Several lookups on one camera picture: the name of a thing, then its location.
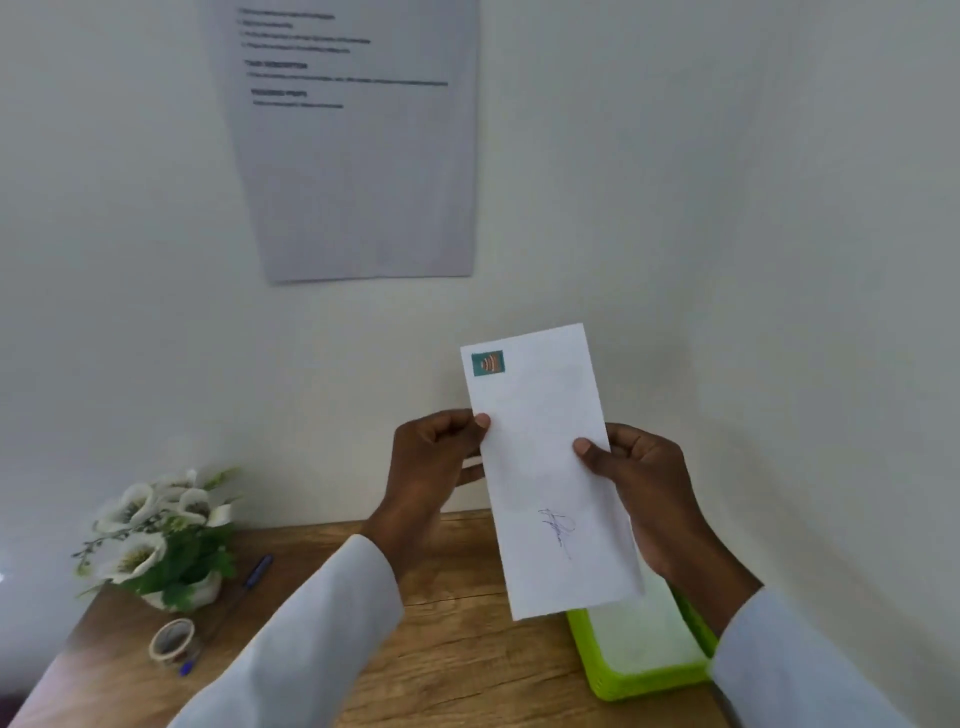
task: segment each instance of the green stamp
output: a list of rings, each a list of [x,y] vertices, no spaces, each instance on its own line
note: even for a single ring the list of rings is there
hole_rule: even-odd
[[[474,376],[498,375],[507,371],[503,352],[472,353],[470,360],[473,362]]]

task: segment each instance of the person's right hand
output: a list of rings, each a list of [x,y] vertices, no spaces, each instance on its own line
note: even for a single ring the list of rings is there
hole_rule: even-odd
[[[610,452],[586,438],[573,449],[593,473],[613,481],[643,560],[680,589],[719,636],[762,584],[704,518],[679,445],[615,423],[607,423],[607,434]]]

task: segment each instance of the roll of tape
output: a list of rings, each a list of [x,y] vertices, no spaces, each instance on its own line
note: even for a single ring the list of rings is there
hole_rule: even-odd
[[[179,667],[200,652],[197,626],[192,619],[167,622],[150,640],[150,659],[164,667]]]

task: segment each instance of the calla lily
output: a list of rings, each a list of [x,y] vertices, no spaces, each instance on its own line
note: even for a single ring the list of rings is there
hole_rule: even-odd
[[[123,544],[120,558],[103,571],[114,584],[142,576],[167,553],[167,542],[158,533],[134,533]]]
[[[183,475],[165,475],[156,482],[156,496],[161,504],[177,503],[180,496],[196,487],[197,471],[187,471]]]
[[[156,513],[156,492],[146,483],[135,483],[119,501],[111,503],[104,515],[93,524],[100,533],[115,533],[143,523]]]
[[[207,528],[216,528],[219,525],[227,525],[232,521],[232,506],[229,503],[218,505],[210,512],[210,518],[206,521]]]
[[[180,496],[177,515],[187,523],[203,525],[210,518],[210,493],[203,488],[189,488]]]

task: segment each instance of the white envelope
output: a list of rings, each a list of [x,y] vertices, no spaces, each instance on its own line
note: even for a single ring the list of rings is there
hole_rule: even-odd
[[[643,593],[630,519],[613,484],[573,452],[610,447],[582,324],[463,347],[514,619]]]

